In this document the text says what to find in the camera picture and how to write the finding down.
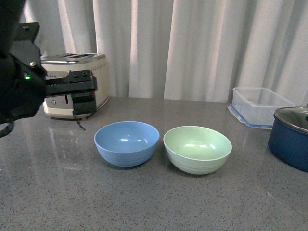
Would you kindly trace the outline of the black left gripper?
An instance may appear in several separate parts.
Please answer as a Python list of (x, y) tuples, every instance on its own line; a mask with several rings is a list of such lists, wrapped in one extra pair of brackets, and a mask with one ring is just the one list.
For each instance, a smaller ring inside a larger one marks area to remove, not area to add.
[(35, 39), (40, 25), (20, 23), (23, 0), (0, 2), (0, 122), (12, 123), (33, 117), (45, 97), (97, 90), (90, 70), (70, 71), (65, 77), (48, 79), (40, 64)]

